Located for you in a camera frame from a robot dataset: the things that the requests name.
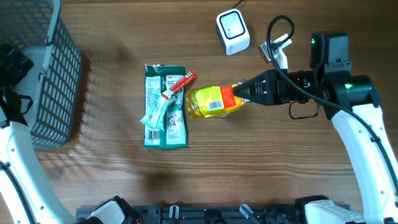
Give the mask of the yellow oil bottle silver cap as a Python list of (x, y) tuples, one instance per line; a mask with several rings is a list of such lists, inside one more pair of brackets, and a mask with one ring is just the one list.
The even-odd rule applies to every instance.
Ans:
[(242, 108), (250, 101), (234, 95), (233, 88), (238, 85), (213, 85), (187, 92), (185, 103), (189, 117), (224, 117)]

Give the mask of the red stick sachet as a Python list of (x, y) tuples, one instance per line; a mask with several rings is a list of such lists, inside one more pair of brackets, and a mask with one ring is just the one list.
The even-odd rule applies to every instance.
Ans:
[(166, 100), (171, 99), (178, 91), (180, 91), (183, 87), (190, 84), (192, 81), (196, 80), (198, 75), (193, 72), (189, 71), (186, 75), (184, 75), (181, 79), (177, 81), (177, 83), (173, 84), (170, 88), (167, 88), (165, 91), (161, 93), (161, 96)]

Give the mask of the green white gloves packet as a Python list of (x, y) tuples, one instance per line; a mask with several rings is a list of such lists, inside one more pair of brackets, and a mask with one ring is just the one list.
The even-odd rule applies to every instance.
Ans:
[[(186, 75), (184, 65), (146, 65), (145, 66), (145, 111), (154, 103), (154, 93), (162, 93)], [(175, 94), (176, 100), (166, 112), (164, 131), (144, 126), (144, 148), (173, 149), (187, 147), (187, 130), (183, 109), (185, 89)]]

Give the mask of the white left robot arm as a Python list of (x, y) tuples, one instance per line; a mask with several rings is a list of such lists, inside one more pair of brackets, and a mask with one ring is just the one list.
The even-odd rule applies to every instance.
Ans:
[[(52, 44), (47, 47), (40, 74), (39, 93), (46, 99), (39, 102), (37, 122), (50, 139), (61, 127), (71, 135), (76, 94), (80, 84), (82, 61), (74, 44)], [(3, 197), (16, 223), (74, 223), (75, 219), (59, 201), (44, 174), (21, 110), (23, 95), (14, 90), (10, 75), (27, 74), (34, 66), (18, 48), (1, 44), (1, 170), (11, 182), (1, 187)]]

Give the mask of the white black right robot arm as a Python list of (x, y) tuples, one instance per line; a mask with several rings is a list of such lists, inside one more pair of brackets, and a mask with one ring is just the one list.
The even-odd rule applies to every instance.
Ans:
[(380, 97), (367, 75), (352, 75), (349, 38), (315, 32), (310, 70), (275, 65), (233, 88), (234, 95), (265, 106), (314, 100), (340, 135), (363, 202), (359, 223), (397, 222), (397, 160), (384, 129)]

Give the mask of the white barcode scanner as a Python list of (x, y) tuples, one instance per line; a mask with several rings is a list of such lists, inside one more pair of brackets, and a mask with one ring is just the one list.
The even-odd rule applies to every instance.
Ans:
[(216, 32), (226, 55), (236, 54), (249, 47), (250, 34), (243, 15), (238, 9), (230, 9), (218, 14)]

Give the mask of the grey plastic mesh basket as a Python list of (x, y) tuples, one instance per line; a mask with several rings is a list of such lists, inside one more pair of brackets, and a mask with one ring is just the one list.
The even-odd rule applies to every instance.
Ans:
[(1, 0), (1, 42), (34, 64), (15, 86), (33, 101), (24, 118), (34, 149), (56, 149), (71, 136), (82, 59), (60, 14), (60, 0)]

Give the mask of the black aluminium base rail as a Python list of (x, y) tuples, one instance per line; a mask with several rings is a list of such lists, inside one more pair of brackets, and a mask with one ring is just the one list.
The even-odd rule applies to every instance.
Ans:
[(251, 207), (248, 218), (239, 207), (169, 207), (133, 206), (133, 214), (127, 214), (126, 224), (211, 224), (211, 223), (306, 223), (301, 211), (294, 204)]

